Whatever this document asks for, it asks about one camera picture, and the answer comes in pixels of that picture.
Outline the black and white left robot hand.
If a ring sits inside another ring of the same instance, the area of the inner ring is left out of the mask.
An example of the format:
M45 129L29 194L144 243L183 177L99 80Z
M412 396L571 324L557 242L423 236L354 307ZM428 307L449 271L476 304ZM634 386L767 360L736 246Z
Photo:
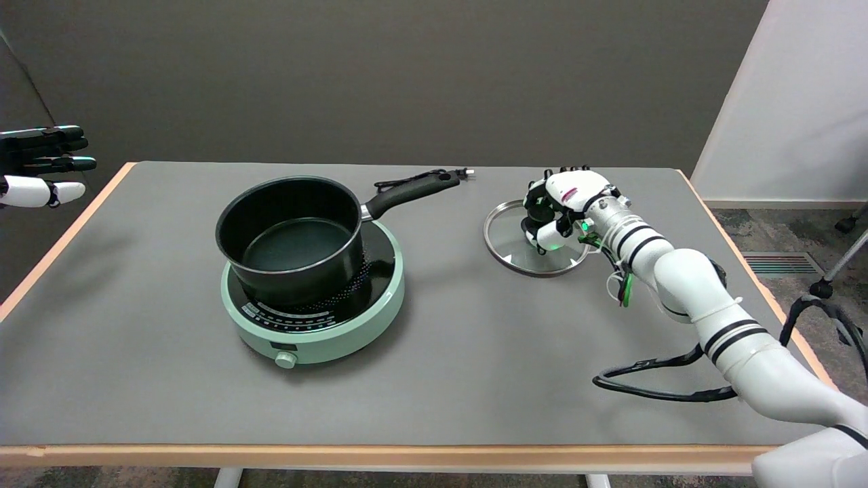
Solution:
M49 180L48 175L84 173L96 169L93 157L75 152L89 146L78 125L3 131L1 135L2 207L56 208L81 198L86 184Z

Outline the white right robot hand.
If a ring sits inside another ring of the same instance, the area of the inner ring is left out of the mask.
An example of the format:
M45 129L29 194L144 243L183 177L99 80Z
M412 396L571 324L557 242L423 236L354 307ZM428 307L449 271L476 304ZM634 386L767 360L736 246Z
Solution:
M531 247L546 254L564 247L576 228L588 232L590 211L610 199L631 205L617 186L587 166L562 167L557 173L547 169L525 194L521 228Z

